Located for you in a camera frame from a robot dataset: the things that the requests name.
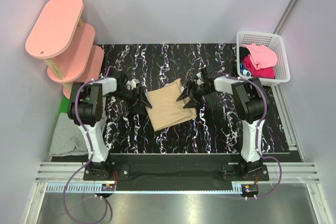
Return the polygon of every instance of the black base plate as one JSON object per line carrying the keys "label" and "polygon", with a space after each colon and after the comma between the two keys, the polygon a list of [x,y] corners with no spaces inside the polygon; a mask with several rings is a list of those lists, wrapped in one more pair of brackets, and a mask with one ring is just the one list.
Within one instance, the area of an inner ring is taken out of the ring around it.
{"label": "black base plate", "polygon": [[241,174],[235,174],[235,170],[238,170],[238,165],[222,165],[223,180],[224,181],[255,181],[255,176],[258,175],[259,181],[269,181],[267,166],[262,165],[262,168],[242,176]]}
{"label": "black base plate", "polygon": [[[113,180],[113,175],[110,178],[102,179],[99,176],[90,173],[87,174],[86,171],[87,169],[85,168],[83,180]],[[114,164],[113,171],[118,173],[118,181],[127,181],[130,174],[130,166],[127,164]]]}

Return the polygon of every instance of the white wall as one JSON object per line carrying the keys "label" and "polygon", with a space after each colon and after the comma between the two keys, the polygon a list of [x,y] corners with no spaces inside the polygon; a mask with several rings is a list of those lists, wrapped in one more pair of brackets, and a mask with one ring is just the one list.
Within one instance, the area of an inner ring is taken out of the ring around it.
{"label": "white wall", "polygon": [[25,41],[48,0],[0,0],[0,222],[24,215],[40,162],[46,158],[61,99],[61,86]]}
{"label": "white wall", "polygon": [[96,43],[234,42],[273,32],[290,0],[83,0]]}
{"label": "white wall", "polygon": [[336,0],[299,0],[282,32],[291,71],[285,95],[307,161],[336,221]]}

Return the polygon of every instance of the pink shelf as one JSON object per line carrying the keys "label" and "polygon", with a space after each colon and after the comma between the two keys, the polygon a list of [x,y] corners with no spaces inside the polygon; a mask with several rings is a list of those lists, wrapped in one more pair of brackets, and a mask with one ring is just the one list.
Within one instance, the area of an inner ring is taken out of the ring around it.
{"label": "pink shelf", "polygon": [[82,0],[50,0],[29,34],[27,52],[38,59],[64,52],[70,46],[82,11]]}
{"label": "pink shelf", "polygon": [[94,30],[90,24],[77,27],[68,49],[53,58],[55,64],[64,74],[64,79],[60,80],[48,67],[47,73],[51,80],[58,83],[67,83],[76,80],[83,74],[95,39]]}
{"label": "pink shelf", "polygon": [[[103,50],[96,45],[92,46],[90,57],[86,66],[84,73],[75,81],[86,82],[91,79],[96,79],[99,77],[101,65],[104,59]],[[63,94],[66,98],[70,98],[70,93],[63,87]]]}

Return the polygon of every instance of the laundry basket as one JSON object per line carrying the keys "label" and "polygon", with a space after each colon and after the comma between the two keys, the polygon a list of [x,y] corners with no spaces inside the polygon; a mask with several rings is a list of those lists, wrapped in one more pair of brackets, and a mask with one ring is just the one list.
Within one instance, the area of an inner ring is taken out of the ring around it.
{"label": "laundry basket", "polygon": [[239,58],[239,47],[242,44],[252,44],[265,45],[266,47],[272,49],[277,57],[278,62],[273,67],[275,79],[259,78],[261,84],[264,86],[276,86],[281,82],[287,82],[290,79],[289,67],[287,61],[287,55],[285,51],[284,41],[280,35],[270,34],[270,33],[260,33],[257,31],[239,31],[237,33],[237,70],[240,77],[244,79],[249,79],[250,77],[243,76],[240,73],[240,58]]}

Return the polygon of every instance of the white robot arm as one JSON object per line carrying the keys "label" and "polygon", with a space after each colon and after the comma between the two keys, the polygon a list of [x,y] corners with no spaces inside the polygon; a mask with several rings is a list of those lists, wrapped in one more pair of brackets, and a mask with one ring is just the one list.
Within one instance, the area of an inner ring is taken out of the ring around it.
{"label": "white robot arm", "polygon": [[[250,78],[249,80],[259,86],[268,104],[268,99],[260,80],[258,78]],[[261,152],[261,134],[258,134],[256,146],[256,127],[262,117],[265,105],[262,95],[252,85],[230,79],[228,76],[221,76],[217,72],[208,72],[206,68],[203,68],[193,81],[187,81],[186,87],[177,101],[189,97],[191,100],[185,105],[185,108],[195,108],[203,105],[202,96],[216,91],[233,95],[238,117],[243,123],[243,148],[240,153],[241,162],[239,163],[240,173],[244,175],[261,169],[263,160],[258,154],[258,152]],[[261,129],[264,122],[265,120],[262,120],[259,125]]]}
{"label": "white robot arm", "polygon": [[[83,82],[75,82],[72,85],[68,116],[78,125],[84,136],[89,155],[92,155],[91,162],[86,167],[89,173],[99,176],[109,175],[112,173],[112,161],[109,158],[109,150],[105,146],[100,126],[103,113],[103,95],[111,93],[115,97],[127,101],[129,110],[133,113],[145,114],[145,107],[151,108],[152,106],[137,79],[129,81],[125,73],[112,68],[109,71],[108,77],[88,84],[80,92],[78,115],[85,125],[85,130],[80,125],[75,112],[76,95],[82,85]],[[90,153],[91,146],[88,135],[91,140],[93,153]]]}

